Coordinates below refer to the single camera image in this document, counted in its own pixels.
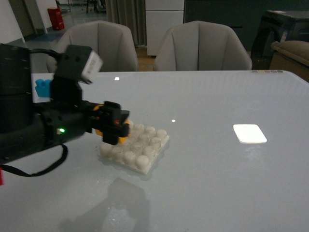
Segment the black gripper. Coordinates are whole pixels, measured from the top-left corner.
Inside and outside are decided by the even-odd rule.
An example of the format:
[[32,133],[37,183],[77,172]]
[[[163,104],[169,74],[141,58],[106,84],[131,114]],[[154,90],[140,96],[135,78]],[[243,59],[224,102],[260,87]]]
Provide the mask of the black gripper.
[[129,136],[129,124],[126,120],[130,112],[112,101],[94,104],[82,101],[80,107],[64,101],[50,101],[35,104],[44,125],[44,147],[52,148],[62,143],[75,140],[84,133],[92,132],[102,137],[102,141],[116,145]]

